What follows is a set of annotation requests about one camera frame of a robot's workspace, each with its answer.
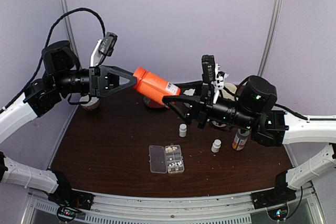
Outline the orange pill bottle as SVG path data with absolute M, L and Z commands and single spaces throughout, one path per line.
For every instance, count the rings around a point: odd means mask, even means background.
M 141 67 L 137 68 L 133 76 L 137 79 L 137 83 L 133 88 L 138 93 L 160 105 L 164 105 L 164 96 L 177 96 L 181 93 L 181 89 L 177 85 L 168 82 Z

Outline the small white pill bottle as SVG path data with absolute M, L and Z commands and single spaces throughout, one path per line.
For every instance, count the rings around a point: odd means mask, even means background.
M 212 151 L 213 153 L 218 153 L 218 152 L 219 152 L 219 149 L 220 149 L 220 147 L 221 147 L 221 144 L 222 144 L 221 140 L 219 140 L 219 139 L 215 139 L 215 140 L 213 141 L 213 143 L 212 143 L 211 151 Z
M 186 124 L 180 124 L 178 134 L 179 134 L 179 137 L 187 136 L 187 125 Z

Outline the amber bottle grey cap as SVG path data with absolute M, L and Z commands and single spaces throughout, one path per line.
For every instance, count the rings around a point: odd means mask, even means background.
M 236 151 L 241 151 L 249 138 L 250 130 L 238 129 L 234 137 L 232 148 Z

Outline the clear plastic pill organizer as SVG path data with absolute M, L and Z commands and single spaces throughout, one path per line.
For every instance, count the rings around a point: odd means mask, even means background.
M 175 157 L 175 158 L 180 157 L 184 165 L 181 149 L 178 152 L 166 153 L 165 147 L 166 146 L 159 146 L 159 145 L 149 146 L 149 164 L 150 164 L 150 171 L 152 173 L 170 174 L 167 172 L 168 164 L 171 164 L 168 162 L 170 157 Z

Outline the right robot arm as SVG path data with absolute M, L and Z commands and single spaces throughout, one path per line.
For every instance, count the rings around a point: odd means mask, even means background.
M 202 82 L 194 95 L 165 96 L 162 101 L 186 123 L 193 120 L 199 128 L 215 121 L 249 131 L 252 140 L 265 147 L 292 143 L 321 142 L 325 147 L 303 164 L 276 177 L 269 192 L 272 203 L 279 204 L 306 182 L 335 167 L 335 116 L 303 116 L 278 105 L 276 87 L 259 76 L 249 76 L 238 86 L 233 100 L 215 98 L 215 89 Z

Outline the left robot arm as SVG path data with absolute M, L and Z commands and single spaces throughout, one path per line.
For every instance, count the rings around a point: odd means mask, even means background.
M 82 69 L 67 40 L 44 48 L 42 61 L 43 77 L 31 81 L 8 108 L 2 109 L 1 142 L 73 93 L 88 95 L 90 99 L 105 98 L 137 83 L 133 73 L 119 67 L 96 65 Z M 62 172 L 36 169 L 4 154 L 1 154 L 1 182 L 54 194 L 64 205 L 71 205 L 76 199 Z

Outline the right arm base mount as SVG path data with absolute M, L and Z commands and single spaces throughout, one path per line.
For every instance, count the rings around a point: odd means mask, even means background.
M 287 173 L 288 171 L 286 170 L 276 176 L 273 189 L 251 193 L 255 209 L 280 205 L 296 199 L 296 190 L 288 187 L 288 182 L 286 181 Z

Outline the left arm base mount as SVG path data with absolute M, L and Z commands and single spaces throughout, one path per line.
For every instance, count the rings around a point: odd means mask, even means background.
M 74 190 L 64 173 L 53 171 L 53 174 L 56 176 L 57 188 L 53 193 L 47 193 L 50 201 L 73 209 L 91 209 L 93 194 Z

